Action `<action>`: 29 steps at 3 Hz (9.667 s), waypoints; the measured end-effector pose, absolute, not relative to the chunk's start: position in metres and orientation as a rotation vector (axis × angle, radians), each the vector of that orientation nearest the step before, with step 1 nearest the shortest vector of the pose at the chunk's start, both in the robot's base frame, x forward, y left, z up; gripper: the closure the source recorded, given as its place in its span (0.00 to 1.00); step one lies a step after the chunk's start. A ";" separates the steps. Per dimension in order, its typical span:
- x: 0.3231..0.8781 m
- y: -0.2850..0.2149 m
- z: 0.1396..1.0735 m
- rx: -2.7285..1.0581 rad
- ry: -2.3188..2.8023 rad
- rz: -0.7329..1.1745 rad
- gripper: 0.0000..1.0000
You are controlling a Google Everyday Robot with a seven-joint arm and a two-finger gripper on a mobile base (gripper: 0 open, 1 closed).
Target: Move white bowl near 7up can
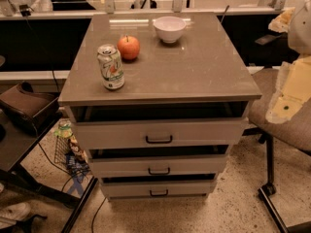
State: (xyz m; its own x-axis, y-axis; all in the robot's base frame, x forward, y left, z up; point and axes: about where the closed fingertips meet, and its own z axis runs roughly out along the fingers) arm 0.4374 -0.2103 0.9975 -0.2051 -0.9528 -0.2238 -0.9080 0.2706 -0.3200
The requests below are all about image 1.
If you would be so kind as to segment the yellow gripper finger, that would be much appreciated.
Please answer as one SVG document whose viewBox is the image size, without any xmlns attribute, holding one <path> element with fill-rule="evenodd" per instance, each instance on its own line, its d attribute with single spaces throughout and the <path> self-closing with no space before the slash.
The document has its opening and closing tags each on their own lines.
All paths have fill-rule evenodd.
<svg viewBox="0 0 311 233">
<path fill-rule="evenodd" d="M 265 118 L 271 123 L 284 123 L 311 98 L 311 56 L 300 56 L 292 64 L 283 62 Z"/>
</svg>

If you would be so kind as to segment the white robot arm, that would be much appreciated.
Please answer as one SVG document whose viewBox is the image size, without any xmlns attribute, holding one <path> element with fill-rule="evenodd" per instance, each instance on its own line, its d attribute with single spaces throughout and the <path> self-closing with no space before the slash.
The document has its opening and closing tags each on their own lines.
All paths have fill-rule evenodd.
<svg viewBox="0 0 311 233">
<path fill-rule="evenodd" d="M 284 123 L 311 98 L 311 0 L 300 0 L 294 9 L 281 13 L 269 27 L 282 32 L 288 25 L 288 45 L 299 57 L 292 64 L 283 62 L 278 71 L 275 92 L 265 118 Z"/>
</svg>

